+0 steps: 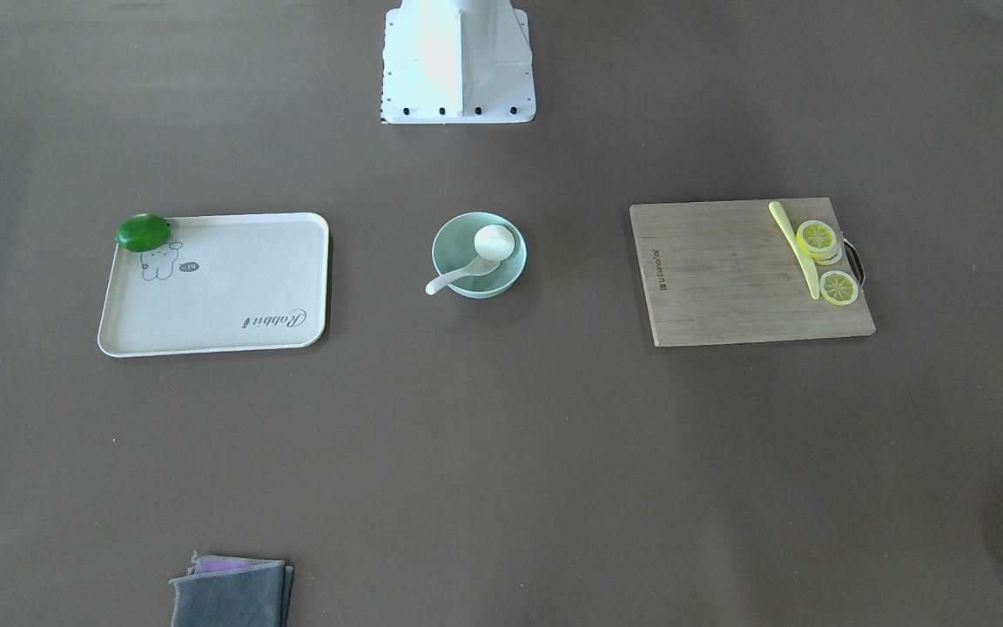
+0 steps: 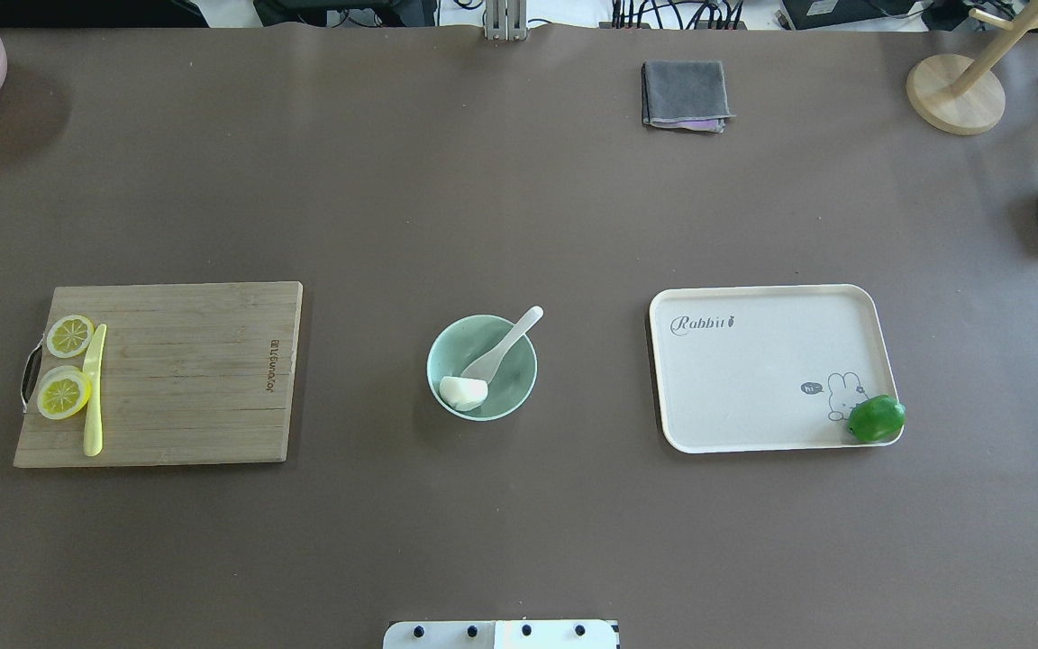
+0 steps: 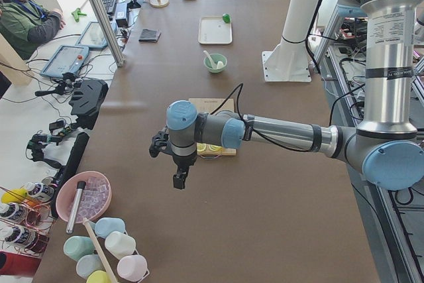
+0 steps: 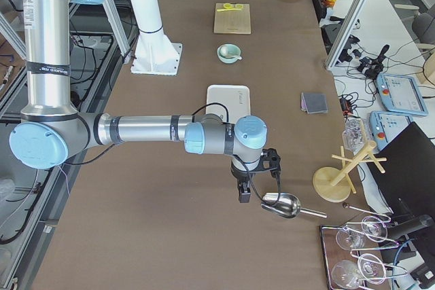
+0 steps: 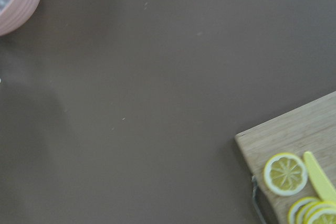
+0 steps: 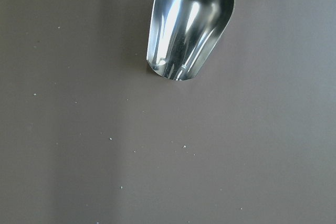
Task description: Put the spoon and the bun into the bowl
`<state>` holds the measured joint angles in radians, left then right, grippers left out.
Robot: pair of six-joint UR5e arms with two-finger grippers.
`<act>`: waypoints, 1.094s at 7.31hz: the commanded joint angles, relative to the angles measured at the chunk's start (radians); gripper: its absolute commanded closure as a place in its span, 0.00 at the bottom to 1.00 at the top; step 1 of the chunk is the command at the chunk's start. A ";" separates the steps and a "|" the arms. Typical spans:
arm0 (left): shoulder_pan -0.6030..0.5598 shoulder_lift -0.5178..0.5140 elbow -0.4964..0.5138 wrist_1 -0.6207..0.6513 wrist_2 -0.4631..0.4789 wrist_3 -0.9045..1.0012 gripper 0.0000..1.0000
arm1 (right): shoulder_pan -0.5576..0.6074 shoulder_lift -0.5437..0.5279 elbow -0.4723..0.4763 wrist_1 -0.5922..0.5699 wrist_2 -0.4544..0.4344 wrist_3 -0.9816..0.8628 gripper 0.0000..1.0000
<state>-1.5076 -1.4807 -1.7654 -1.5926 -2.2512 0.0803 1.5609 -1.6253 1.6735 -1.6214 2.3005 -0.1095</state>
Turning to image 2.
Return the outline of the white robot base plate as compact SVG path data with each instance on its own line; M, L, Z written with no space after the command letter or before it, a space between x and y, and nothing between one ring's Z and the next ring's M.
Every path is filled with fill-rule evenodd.
M619 648L618 623L604 619L398 621L383 648Z

